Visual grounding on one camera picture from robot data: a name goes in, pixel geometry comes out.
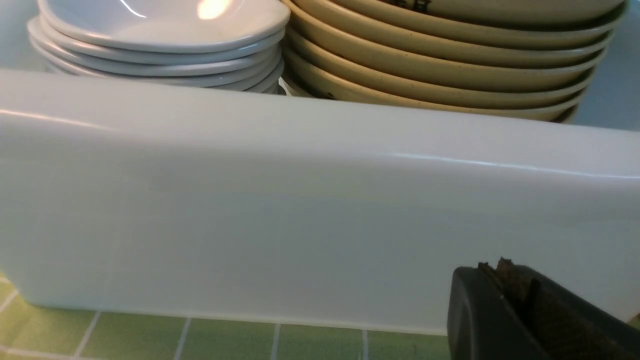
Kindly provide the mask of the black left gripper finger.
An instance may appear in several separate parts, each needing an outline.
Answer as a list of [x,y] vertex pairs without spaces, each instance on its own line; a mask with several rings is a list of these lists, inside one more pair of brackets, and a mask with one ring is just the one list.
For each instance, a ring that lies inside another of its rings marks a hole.
[[637,360],[640,333],[556,281],[502,258],[452,274],[453,360]]

